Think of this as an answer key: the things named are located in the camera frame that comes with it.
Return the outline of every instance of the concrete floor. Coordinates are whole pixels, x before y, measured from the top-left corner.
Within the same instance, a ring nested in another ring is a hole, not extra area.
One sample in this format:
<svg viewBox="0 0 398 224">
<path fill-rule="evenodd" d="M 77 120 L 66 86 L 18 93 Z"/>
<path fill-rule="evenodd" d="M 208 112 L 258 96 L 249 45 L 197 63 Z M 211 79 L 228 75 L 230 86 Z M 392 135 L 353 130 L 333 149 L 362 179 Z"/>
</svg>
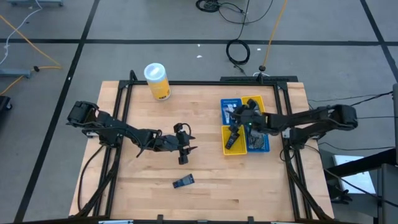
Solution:
<svg viewBox="0 0 398 224">
<path fill-rule="evenodd" d="M 246 5 L 243 0 L 229 2 L 241 8 Z M 262 14 L 269 2 L 252 0 L 249 19 L 254 20 Z M 395 12 L 398 2 L 366 2 L 384 40 L 398 41 Z M 94 0 L 65 0 L 64 7 L 47 5 L 21 29 L 31 39 L 54 39 L 56 43 L 67 40 L 72 44 L 37 44 L 64 69 L 42 70 L 7 93 L 14 108 L 0 129 L 0 223 L 14 220 L 93 3 Z M 282 0 L 274 0 L 263 20 L 245 26 L 241 39 L 267 40 L 282 4 Z M 15 26 L 31 11 L 28 6 L 11 7 L 5 1 L 0 2 L 0 14 Z M 230 19 L 241 19 L 233 12 L 225 13 Z M 89 40 L 172 40 L 173 44 L 84 45 L 24 221 L 68 215 L 86 144 L 79 130 L 65 126 L 67 114 L 76 100 L 96 102 L 102 81 L 127 79 L 130 69 L 142 80 L 145 66 L 152 62 L 164 64 L 170 80 L 219 80 L 222 76 L 241 76 L 228 61 L 222 41 L 237 37 L 240 28 L 224 21 L 218 13 L 197 10 L 195 0 L 100 0 L 88 33 Z M 1 44 L 11 32 L 0 22 Z M 183 40 L 193 41 L 181 44 Z M 275 40 L 378 41 L 360 0 L 289 0 Z M 384 52 L 380 45 L 368 45 L 294 45 L 293 42 L 273 45 L 267 73 L 298 76 L 305 84 L 308 98 L 313 100 L 391 91 L 396 79 Z M 248 75 L 257 71 L 266 45 L 252 44 L 250 48 L 250 61 L 243 66 Z M 388 46 L 388 49 L 392 57 L 398 59 L 398 47 Z M 242 48 L 237 45 L 231 47 L 231 55 L 236 59 L 244 58 Z M 32 68 L 34 65 L 52 63 L 29 44 L 20 43 L 11 44 L 9 57 L 1 67 Z M 13 78 L 1 78 L 0 90 L 12 81 Z M 392 100 L 386 96 L 356 108 L 359 117 L 390 116 Z M 324 141 L 345 148 L 393 146 L 394 128 L 391 119 L 360 120 L 354 131 L 333 131 L 321 140 Z M 341 152 L 327 146 L 322 149 L 362 156 L 378 152 Z M 334 208 L 339 219 L 360 223 L 372 221 L 360 213 L 347 212 L 344 206 Z"/>
</svg>

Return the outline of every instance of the yellow cable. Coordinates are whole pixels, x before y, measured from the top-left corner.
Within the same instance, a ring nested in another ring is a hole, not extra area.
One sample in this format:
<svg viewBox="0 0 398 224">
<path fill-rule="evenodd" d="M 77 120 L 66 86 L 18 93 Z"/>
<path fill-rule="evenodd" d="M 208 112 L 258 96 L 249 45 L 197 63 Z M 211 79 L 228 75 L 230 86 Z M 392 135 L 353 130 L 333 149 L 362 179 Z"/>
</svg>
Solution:
<svg viewBox="0 0 398 224">
<path fill-rule="evenodd" d="M 46 69 L 46 68 L 62 69 L 62 67 L 58 67 L 58 66 L 42 66 L 42 67 L 39 67 L 39 69 Z M 6 88 L 5 90 L 3 90 L 3 91 L 0 93 L 0 96 L 2 96 L 3 94 L 5 94 L 5 93 L 6 93 L 12 86 L 14 86 L 17 82 L 21 81 L 23 77 L 24 77 L 24 76 L 21 75 L 21 76 L 18 77 L 15 81 L 13 81 L 9 86 L 7 86 L 7 88 Z"/>
<path fill-rule="evenodd" d="M 61 66 L 61 64 L 59 64 L 56 60 L 54 60 L 52 57 L 48 56 L 46 53 L 44 53 L 43 51 L 41 51 L 40 49 L 38 49 L 28 38 L 26 38 L 23 34 L 21 34 L 21 32 L 19 32 L 10 22 L 7 21 L 6 18 L 4 18 L 2 15 L 0 15 L 0 18 L 7 24 L 9 25 L 11 28 L 13 28 L 23 39 L 26 40 L 26 42 L 28 42 L 34 49 L 36 49 L 40 54 L 44 55 L 45 57 L 47 57 L 49 60 L 51 60 L 52 62 L 54 62 L 56 65 Z"/>
<path fill-rule="evenodd" d="M 268 59 L 269 49 L 271 48 L 271 42 L 272 42 L 272 39 L 274 38 L 274 34 L 275 34 L 275 31 L 276 31 L 276 28 L 278 27 L 280 18 L 282 17 L 282 15 L 283 15 L 283 13 L 284 13 L 284 11 L 285 11 L 286 4 L 287 4 L 287 0 L 285 0 L 285 2 L 284 2 L 284 5 L 282 6 L 282 9 L 280 10 L 279 17 L 278 17 L 278 19 L 276 20 L 274 29 L 272 30 L 271 37 L 270 37 L 270 39 L 269 39 L 269 41 L 268 41 L 268 47 L 267 47 L 266 57 L 265 57 L 265 59 L 264 59 L 264 62 L 262 63 L 262 66 L 266 66 L 267 59 Z"/>
</svg>

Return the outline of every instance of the black metal frame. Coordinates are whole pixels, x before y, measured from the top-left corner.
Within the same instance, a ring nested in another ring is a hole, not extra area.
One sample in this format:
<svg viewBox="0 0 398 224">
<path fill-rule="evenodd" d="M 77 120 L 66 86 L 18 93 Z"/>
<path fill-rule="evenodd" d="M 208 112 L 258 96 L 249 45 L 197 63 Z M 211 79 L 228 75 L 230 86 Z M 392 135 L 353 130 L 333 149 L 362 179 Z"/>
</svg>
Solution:
<svg viewBox="0 0 398 224">
<path fill-rule="evenodd" d="M 215 81 L 169 81 L 169 83 L 170 83 L 170 85 L 272 86 L 274 89 L 275 103 L 276 103 L 276 108 L 277 108 L 278 114 L 282 114 L 282 104 L 280 102 L 279 90 L 282 90 L 282 92 L 283 92 L 287 114 L 292 114 L 292 108 L 290 105 L 290 98 L 289 98 L 289 91 L 287 88 L 287 82 L 297 82 L 297 81 L 298 81 L 297 77 L 261 77 L 261 78 L 260 77 L 222 77 L 219 82 L 215 82 Z M 124 88 L 127 88 L 126 100 L 124 102 L 123 117 L 122 117 L 122 121 L 124 121 L 124 122 L 126 122 L 126 118 L 127 118 L 127 114 L 128 114 L 129 102 L 131 99 L 133 85 L 147 85 L 147 82 L 137 80 L 137 77 L 135 76 L 135 74 L 133 72 L 130 73 L 130 80 L 119 81 L 118 93 L 116 95 L 113 117 L 115 117 L 115 118 L 118 117 L 118 111 L 120 109 L 122 92 L 123 92 Z M 283 138 L 282 138 L 282 143 L 283 143 L 284 147 L 288 145 L 288 142 L 285 141 Z M 116 154 L 119 155 L 119 156 L 115 156 L 115 158 L 117 158 L 117 159 L 120 159 L 121 148 L 122 148 L 122 146 L 116 148 Z M 99 183 L 102 183 L 102 181 L 106 175 L 106 172 L 108 170 L 111 150 L 112 150 L 111 148 L 106 149 L 105 157 L 104 157 L 104 161 L 103 161 L 103 167 L 102 167 L 102 171 L 101 171 L 101 176 L 99 178 Z M 284 151 L 284 152 L 285 152 L 285 157 L 290 157 L 288 151 Z M 290 163 L 289 160 L 285 161 L 287 169 L 288 169 L 289 163 Z M 302 161 L 301 161 L 301 156 L 300 156 L 299 151 L 296 152 L 295 163 L 296 163 L 298 176 L 299 176 L 301 182 L 303 183 L 303 185 L 306 187 L 303 166 L 302 166 Z M 110 215 L 111 215 L 116 179 L 117 179 L 117 171 L 116 171 L 116 175 L 113 178 L 113 180 L 111 181 L 110 187 L 109 187 L 108 199 L 106 202 L 106 211 L 105 211 L 106 217 L 110 217 Z M 309 203 L 307 202 L 307 199 L 303 196 L 306 219 L 301 219 L 300 211 L 299 211 L 299 203 L 297 201 L 297 194 L 295 191 L 295 184 L 294 184 L 294 181 L 292 180 L 292 178 L 289 176 L 288 176 L 288 180 L 289 180 L 290 197 L 291 197 L 291 201 L 292 201 L 292 208 L 293 208 L 295 221 L 296 222 L 297 221 L 302 222 L 303 220 L 310 221 L 312 219 L 312 211 L 309 206 Z M 101 199 L 98 200 L 98 202 L 96 203 L 96 205 L 94 207 L 93 216 L 99 215 L 100 206 L 101 206 Z"/>
</svg>

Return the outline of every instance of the wooden tabletop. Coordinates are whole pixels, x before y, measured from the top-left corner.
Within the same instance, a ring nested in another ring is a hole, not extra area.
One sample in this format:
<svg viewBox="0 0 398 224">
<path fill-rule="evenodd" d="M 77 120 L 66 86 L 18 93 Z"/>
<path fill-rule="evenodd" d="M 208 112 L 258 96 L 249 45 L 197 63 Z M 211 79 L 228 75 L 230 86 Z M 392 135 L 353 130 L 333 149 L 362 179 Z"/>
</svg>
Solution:
<svg viewBox="0 0 398 224">
<path fill-rule="evenodd" d="M 118 82 L 103 82 L 98 98 L 100 110 L 112 114 L 117 87 Z M 288 87 L 293 113 L 308 110 L 303 83 L 288 83 Z M 269 153 L 224 156 L 222 150 L 220 99 L 261 95 L 266 111 L 276 113 L 273 88 L 172 85 L 171 89 L 168 100 L 156 101 L 148 86 L 134 85 L 127 124 L 173 134 L 173 125 L 188 123 L 196 137 L 191 146 L 198 148 L 188 156 L 189 163 L 181 166 L 178 152 L 145 151 L 136 159 L 138 147 L 124 138 L 111 218 L 155 220 L 163 214 L 165 220 L 243 221 L 253 216 L 256 221 L 294 221 L 287 172 L 279 159 L 280 136 L 269 136 Z M 280 97 L 285 113 L 282 92 Z M 313 140 L 307 144 L 317 148 Z M 82 166 L 98 148 L 98 138 L 88 140 Z M 333 217 L 319 154 L 305 148 L 301 155 L 309 192 Z M 82 206 L 98 186 L 103 156 L 104 150 L 85 172 Z M 193 174 L 195 183 L 174 189 L 172 182 L 188 174 Z M 305 218 L 302 197 L 296 190 L 300 214 Z M 70 214 L 78 211 L 76 194 L 77 186 Z"/>
</svg>

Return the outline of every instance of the white cable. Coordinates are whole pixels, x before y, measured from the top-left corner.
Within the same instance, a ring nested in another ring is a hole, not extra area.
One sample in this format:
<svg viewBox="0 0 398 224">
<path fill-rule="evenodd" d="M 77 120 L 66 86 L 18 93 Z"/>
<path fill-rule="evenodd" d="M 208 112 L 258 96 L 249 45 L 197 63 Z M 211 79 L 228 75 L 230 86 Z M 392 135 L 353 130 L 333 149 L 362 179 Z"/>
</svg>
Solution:
<svg viewBox="0 0 398 224">
<path fill-rule="evenodd" d="M 38 10 L 36 10 L 36 11 L 30 13 L 30 14 L 22 21 L 22 23 L 19 25 L 19 27 L 17 27 L 17 29 L 15 29 L 15 30 L 7 37 L 6 44 L 5 44 L 5 46 L 4 46 L 4 48 L 6 49 L 6 53 L 4 54 L 4 58 L 1 60 L 0 65 L 1 65 L 1 64 L 6 60 L 6 58 L 8 57 L 8 47 L 9 47 L 8 41 L 9 41 L 9 39 L 11 38 L 11 36 L 14 35 L 14 34 L 17 32 L 17 30 L 19 30 L 19 28 L 21 28 L 21 27 L 25 24 L 26 20 L 27 20 L 31 15 L 33 15 L 33 14 L 35 14 L 36 12 L 39 12 L 39 11 L 41 11 L 41 10 L 43 9 L 42 6 L 39 4 L 39 2 L 38 2 L 37 0 L 36 0 L 36 4 L 38 5 L 38 7 L 39 7 L 40 9 L 38 9 Z"/>
</svg>

